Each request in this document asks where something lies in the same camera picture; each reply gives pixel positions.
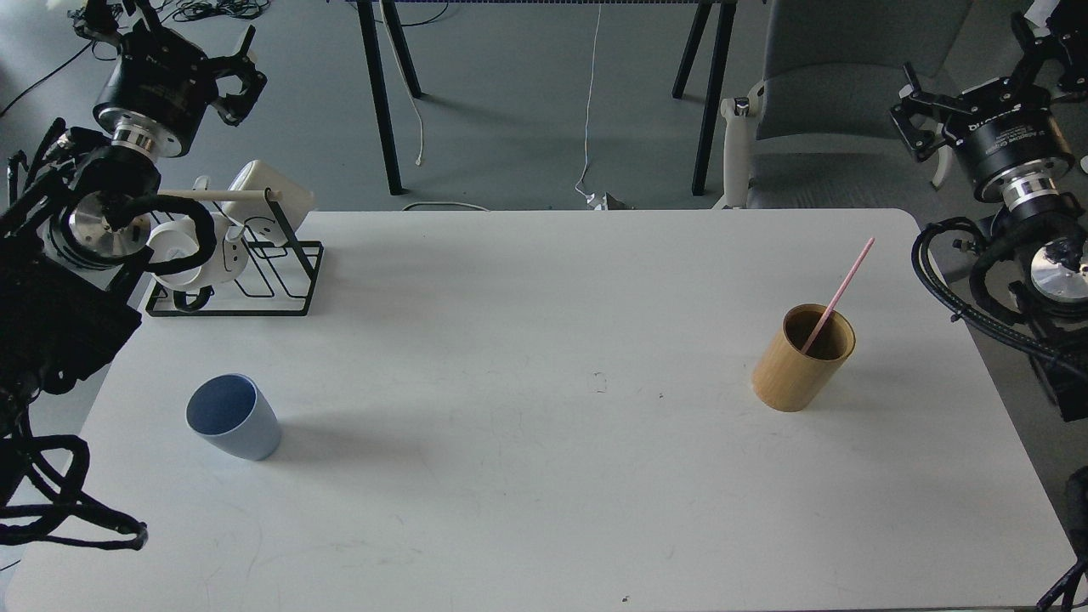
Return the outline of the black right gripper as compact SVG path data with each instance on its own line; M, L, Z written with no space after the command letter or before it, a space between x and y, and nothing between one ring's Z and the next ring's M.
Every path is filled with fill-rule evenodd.
M1027 85L1011 93L996 78L955 98L922 89L910 62L904 63L903 73L908 84L900 90L890 117L897 127L908 127L910 154L922 163L954 150L977 201L1002 201L1004 186L1019 167L1041 169L1058 179L1075 162L1052 115L1051 93L1044 87Z

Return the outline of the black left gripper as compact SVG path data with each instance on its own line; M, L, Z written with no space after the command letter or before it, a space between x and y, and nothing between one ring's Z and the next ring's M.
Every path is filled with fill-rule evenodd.
M249 58L255 35L256 27L249 25L233 52L208 59L174 30L124 32L119 62L92 106L94 120L109 132L133 120L154 134L159 156L187 155L207 107L212 105L228 127L237 127L264 91L267 77L252 70ZM214 79L226 77L239 77L242 89L219 97Z

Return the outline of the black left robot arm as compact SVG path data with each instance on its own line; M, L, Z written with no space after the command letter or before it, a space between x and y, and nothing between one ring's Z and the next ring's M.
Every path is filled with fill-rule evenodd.
M78 434L34 434L30 404L101 371L139 329L140 276L193 271L213 258L213 215L160 191L159 159L190 150L207 108L234 127L267 77L255 28L225 57L170 30L144 4L131 30L86 13L78 34L119 62L94 106L96 128L58 119L26 163L8 171L3 212L3 544L139 550L147 527L84 491Z

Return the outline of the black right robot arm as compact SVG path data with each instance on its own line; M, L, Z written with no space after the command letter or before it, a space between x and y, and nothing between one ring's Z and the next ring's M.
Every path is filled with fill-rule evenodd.
M951 97L912 65L892 117L923 162L954 156L990 217L925 225L910 248L922 285L951 314L1028 357L1066 423L1085 418L1085 209L1058 187L1074 163L1048 90L993 79Z

